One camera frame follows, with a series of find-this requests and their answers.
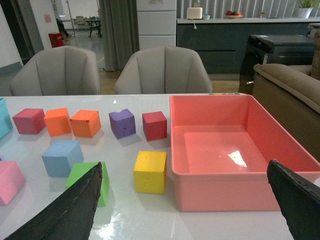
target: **yellow cube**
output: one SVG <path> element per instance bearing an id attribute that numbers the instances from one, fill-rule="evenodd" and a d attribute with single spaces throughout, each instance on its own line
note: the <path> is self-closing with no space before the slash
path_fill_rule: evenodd
<path id="1" fill-rule="evenodd" d="M 164 194 L 167 178 L 167 153 L 139 151 L 133 176 L 135 190 L 138 193 Z"/>

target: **table surface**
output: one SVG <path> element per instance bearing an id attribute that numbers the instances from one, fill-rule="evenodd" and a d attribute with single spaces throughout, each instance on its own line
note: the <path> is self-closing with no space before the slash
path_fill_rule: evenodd
<path id="1" fill-rule="evenodd" d="M 93 138 L 74 137 L 72 133 L 50 137 L 46 128 L 37 135 L 20 135 L 13 125 L 13 130 L 0 139 L 0 158 L 17 161 L 26 178 L 26 184 L 11 203 L 0 206 L 0 239 L 64 192 L 67 178 L 48 177 L 41 156 L 55 140 L 78 140 L 84 162 L 104 161 L 110 180 L 107 204 L 96 210 L 90 240 L 292 240 L 280 211 L 177 209 L 171 171 L 169 97 L 167 94 L 5 97 L 11 118 L 25 108 L 42 108 L 46 112 L 67 107 L 70 117 L 81 109 L 98 110 L 102 129 Z M 109 113 L 123 109 L 134 114 L 136 134 L 116 139 Z M 162 111 L 168 119 L 168 138 L 148 142 L 142 113 L 156 111 Z M 139 151 L 167 152 L 165 194 L 135 191 L 133 169 Z"/>
<path id="2" fill-rule="evenodd" d="M 86 22 L 100 22 L 100 19 L 87 19 Z"/>

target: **potted plant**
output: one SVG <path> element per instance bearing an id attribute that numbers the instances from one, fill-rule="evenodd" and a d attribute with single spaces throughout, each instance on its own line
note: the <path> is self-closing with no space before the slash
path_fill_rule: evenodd
<path id="1" fill-rule="evenodd" d="M 294 0 L 297 3 L 298 18 L 307 19 L 312 9 L 317 9 L 320 6 L 320 0 Z"/>

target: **white storage unit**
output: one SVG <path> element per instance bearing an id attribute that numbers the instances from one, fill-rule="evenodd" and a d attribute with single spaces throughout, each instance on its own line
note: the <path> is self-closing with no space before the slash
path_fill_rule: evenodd
<path id="1" fill-rule="evenodd" d="M 176 46 L 177 0 L 136 0 L 140 50 Z"/>

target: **orange cube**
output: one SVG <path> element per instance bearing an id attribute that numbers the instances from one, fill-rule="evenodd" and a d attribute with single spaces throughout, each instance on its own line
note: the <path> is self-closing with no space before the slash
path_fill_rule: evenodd
<path id="1" fill-rule="evenodd" d="M 101 129 L 99 112 L 96 110 L 79 110 L 70 118 L 70 122 L 76 137 L 93 138 Z"/>
<path id="2" fill-rule="evenodd" d="M 44 122 L 51 137 L 71 133 L 70 117 L 66 107 L 46 111 Z"/>

